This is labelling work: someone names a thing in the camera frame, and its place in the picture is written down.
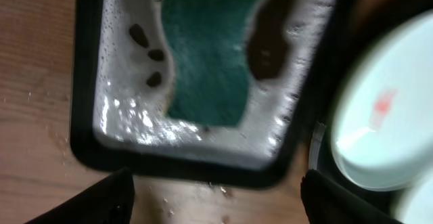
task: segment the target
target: red mark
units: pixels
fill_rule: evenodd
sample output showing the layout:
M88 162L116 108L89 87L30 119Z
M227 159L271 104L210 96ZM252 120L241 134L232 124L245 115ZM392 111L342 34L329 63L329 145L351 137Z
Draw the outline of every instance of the red mark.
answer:
M371 113L371 124L374 129L380 129L386 115L391 110L392 100L397 94L396 89L388 89L379 95Z

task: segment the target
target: dark oval spot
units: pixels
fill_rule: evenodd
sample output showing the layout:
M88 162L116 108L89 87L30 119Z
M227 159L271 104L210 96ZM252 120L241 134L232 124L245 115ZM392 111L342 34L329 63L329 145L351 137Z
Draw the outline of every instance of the dark oval spot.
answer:
M147 55L149 56L150 59L152 59L153 61L157 61L157 62L161 62L164 60L164 52L161 49L153 49L150 50Z
M149 41L140 25L134 24L129 28L129 35L140 46L147 48Z
M154 72L147 80L146 80L146 84L149 85L150 87L157 87L158 85L160 85L162 82L162 77L161 74L159 72Z

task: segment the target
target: wooden surface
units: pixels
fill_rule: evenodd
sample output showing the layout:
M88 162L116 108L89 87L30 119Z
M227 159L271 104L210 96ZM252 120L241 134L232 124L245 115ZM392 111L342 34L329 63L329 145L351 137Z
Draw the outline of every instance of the wooden surface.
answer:
M383 0L362 0L358 20ZM0 0L0 223L23 223L106 176L68 146L75 0ZM136 177L131 223L307 223L301 147L277 187L224 194Z

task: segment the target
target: wood grain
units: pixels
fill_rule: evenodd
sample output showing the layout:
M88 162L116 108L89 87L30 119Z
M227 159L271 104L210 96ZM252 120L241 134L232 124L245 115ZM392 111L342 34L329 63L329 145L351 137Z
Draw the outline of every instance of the wood grain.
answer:
M383 0L363 0L359 19ZM0 223L23 223L106 176L68 146L75 0L0 0ZM261 192L136 177L131 223L307 223L301 146Z

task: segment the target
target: green scouring pad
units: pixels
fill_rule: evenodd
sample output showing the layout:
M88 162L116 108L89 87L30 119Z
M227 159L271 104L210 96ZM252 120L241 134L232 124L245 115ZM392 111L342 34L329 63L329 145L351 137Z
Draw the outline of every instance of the green scouring pad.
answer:
M258 0L163 0L162 26L175 61L171 118L236 126L251 79L241 49Z

